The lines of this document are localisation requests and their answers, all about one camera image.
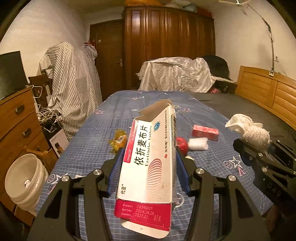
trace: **bed sheet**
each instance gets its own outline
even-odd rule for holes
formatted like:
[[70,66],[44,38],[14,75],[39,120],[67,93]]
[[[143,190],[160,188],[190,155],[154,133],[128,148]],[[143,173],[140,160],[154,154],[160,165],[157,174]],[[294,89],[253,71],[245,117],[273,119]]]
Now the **bed sheet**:
[[[219,140],[208,141],[209,150],[189,152],[197,167],[206,169],[219,177],[236,175],[247,190],[258,210],[263,214],[272,202],[253,185],[254,171],[243,164],[232,144],[239,137],[225,127],[228,119],[212,108],[204,105],[185,92],[161,91],[119,91],[104,101],[85,122],[72,139],[68,148],[57,161],[52,173],[43,186],[37,205],[40,210],[48,194],[63,175],[72,178],[87,175],[100,168],[105,160],[112,159],[108,140],[114,136],[115,129],[123,129],[128,134],[132,121],[138,111],[161,99],[170,99],[177,116],[177,136],[188,140],[194,124],[219,129]],[[172,213],[171,231],[163,240],[183,240],[190,221],[194,198],[188,198],[177,181],[178,205]],[[114,240],[154,240],[152,237],[138,234],[121,226],[120,220],[113,214],[115,193],[104,199],[104,206],[110,230]],[[79,224],[81,238],[87,240],[84,217],[83,196],[79,197]],[[218,195],[214,197],[214,216],[211,238],[215,239],[218,226]]]

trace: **white plastic bucket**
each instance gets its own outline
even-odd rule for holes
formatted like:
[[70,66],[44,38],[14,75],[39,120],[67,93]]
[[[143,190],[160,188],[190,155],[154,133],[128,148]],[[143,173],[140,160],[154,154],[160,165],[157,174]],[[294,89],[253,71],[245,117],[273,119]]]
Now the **white plastic bucket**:
[[5,190],[21,209],[35,213],[42,186],[48,172],[34,154],[26,154],[15,160],[5,178]]

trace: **wooden bed frame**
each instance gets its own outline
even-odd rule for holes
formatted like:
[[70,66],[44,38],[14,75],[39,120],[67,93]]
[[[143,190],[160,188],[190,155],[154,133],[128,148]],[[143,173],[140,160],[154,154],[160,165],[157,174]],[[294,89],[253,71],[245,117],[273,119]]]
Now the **wooden bed frame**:
[[244,97],[281,118],[296,130],[296,81],[269,71],[241,66],[236,95]]

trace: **red ball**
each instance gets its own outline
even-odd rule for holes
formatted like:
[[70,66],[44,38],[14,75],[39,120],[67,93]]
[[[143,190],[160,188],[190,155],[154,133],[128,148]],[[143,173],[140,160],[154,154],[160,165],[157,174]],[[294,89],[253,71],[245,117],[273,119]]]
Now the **red ball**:
[[187,141],[182,137],[177,137],[176,142],[177,142],[177,146],[180,148],[180,151],[182,152],[182,154],[184,156],[187,156],[187,152],[189,150]]

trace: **red box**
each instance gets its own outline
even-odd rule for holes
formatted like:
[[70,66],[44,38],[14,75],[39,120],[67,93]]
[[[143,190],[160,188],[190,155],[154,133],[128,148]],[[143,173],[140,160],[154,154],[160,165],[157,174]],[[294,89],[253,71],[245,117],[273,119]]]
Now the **red box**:
[[194,137],[206,137],[209,140],[217,141],[219,136],[219,130],[205,126],[194,125],[192,130],[192,136]]

